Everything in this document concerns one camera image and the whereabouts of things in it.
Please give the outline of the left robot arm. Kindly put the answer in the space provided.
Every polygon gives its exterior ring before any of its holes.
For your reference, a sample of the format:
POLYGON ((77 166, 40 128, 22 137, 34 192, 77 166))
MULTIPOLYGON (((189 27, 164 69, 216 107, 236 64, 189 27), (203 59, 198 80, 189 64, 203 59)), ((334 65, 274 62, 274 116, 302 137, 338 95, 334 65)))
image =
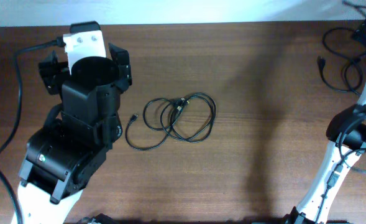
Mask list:
POLYGON ((118 110, 132 85, 130 58, 118 46, 109 51, 107 57, 87 55, 73 64, 52 53, 38 64, 48 92, 61 102, 27 142, 13 223, 64 222, 121 137, 118 110))

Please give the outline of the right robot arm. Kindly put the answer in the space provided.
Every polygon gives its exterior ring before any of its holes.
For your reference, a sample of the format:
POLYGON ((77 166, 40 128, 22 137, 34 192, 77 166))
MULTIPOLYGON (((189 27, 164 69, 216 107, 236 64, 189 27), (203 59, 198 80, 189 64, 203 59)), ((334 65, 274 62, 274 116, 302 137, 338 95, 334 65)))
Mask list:
MULTIPOLYGON (((366 20, 353 30, 352 39, 366 47, 366 20)), ((358 67, 366 51, 348 58, 348 66, 358 67)), ((292 211, 285 215, 282 223, 327 223, 331 205, 347 174, 355 171, 366 174, 355 163, 366 153, 366 81, 359 80, 346 90, 356 93, 363 90, 356 104, 333 117, 326 131, 326 153, 310 189, 292 211)))

